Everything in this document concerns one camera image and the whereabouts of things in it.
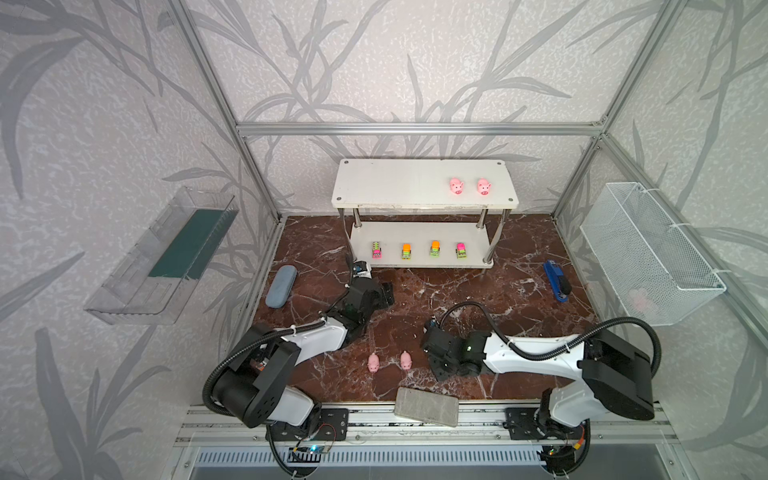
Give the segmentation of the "pink toy pig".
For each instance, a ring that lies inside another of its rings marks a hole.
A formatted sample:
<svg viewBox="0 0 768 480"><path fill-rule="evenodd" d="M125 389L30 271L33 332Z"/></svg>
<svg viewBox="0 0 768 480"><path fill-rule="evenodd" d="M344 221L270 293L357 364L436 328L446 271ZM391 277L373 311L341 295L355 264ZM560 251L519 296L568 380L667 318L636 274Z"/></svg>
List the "pink toy pig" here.
<svg viewBox="0 0 768 480"><path fill-rule="evenodd" d="M367 360L367 368L370 373L377 373L380 369L380 359L376 353L371 353Z"/></svg>
<svg viewBox="0 0 768 480"><path fill-rule="evenodd" d="M477 182L477 191L482 196L488 196L491 191L491 182L485 178L481 178Z"/></svg>
<svg viewBox="0 0 768 480"><path fill-rule="evenodd" d="M464 182L458 178L452 178L449 181L450 191L455 195L461 195L464 190Z"/></svg>
<svg viewBox="0 0 768 480"><path fill-rule="evenodd" d="M400 367L404 371L412 369L413 361L411 355L407 351L403 351L400 355Z"/></svg>

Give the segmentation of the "orange green mixer truck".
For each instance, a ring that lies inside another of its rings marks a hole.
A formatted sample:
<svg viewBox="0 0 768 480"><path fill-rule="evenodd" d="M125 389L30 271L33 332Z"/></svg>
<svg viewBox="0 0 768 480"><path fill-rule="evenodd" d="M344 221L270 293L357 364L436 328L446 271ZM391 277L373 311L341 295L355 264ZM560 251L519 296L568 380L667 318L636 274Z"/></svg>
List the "orange green mixer truck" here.
<svg viewBox="0 0 768 480"><path fill-rule="evenodd" d="M441 254L441 242L432 241L430 245L429 255L433 258L438 258Z"/></svg>

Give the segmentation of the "pink green mixer truck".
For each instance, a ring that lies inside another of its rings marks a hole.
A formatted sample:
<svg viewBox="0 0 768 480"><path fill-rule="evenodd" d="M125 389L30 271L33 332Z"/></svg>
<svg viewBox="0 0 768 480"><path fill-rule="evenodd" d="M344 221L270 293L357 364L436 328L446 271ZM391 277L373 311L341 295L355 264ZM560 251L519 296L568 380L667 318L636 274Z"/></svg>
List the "pink green mixer truck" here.
<svg viewBox="0 0 768 480"><path fill-rule="evenodd" d="M456 252L456 257L457 257L458 259L466 259L466 258L467 258L467 256L468 256L468 254L467 254L467 249L466 249L466 245L465 245L464 243L462 243L462 242L459 242L459 243L456 245L456 249L455 249L455 252Z"/></svg>

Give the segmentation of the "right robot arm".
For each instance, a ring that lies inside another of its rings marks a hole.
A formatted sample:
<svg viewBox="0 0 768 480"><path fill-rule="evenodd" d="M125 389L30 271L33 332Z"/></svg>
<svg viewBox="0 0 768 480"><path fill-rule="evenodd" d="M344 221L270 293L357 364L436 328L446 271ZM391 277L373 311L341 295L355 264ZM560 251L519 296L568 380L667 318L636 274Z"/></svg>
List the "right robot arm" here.
<svg viewBox="0 0 768 480"><path fill-rule="evenodd" d="M458 337L443 328L451 313L476 307L491 329ZM538 421L575 428L612 413L637 421L655 417L652 380L662 360L656 331L635 317L617 317L587 331L554 338L512 337L501 332L485 305L465 301L424 327L421 348L435 378L530 373L571 382L542 394Z"/></svg>

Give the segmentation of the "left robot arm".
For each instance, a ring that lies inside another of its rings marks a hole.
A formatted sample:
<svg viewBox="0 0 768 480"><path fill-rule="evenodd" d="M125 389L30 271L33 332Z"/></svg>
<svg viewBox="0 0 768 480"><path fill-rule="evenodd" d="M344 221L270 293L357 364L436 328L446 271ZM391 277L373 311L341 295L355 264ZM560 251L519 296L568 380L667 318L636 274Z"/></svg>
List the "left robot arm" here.
<svg viewBox="0 0 768 480"><path fill-rule="evenodd" d="M280 423L315 432L321 406L289 385L294 369L348 347L366 333L374 313L393 305L390 282L359 277L312 323L283 329L253 325L205 380L204 406L248 428Z"/></svg>

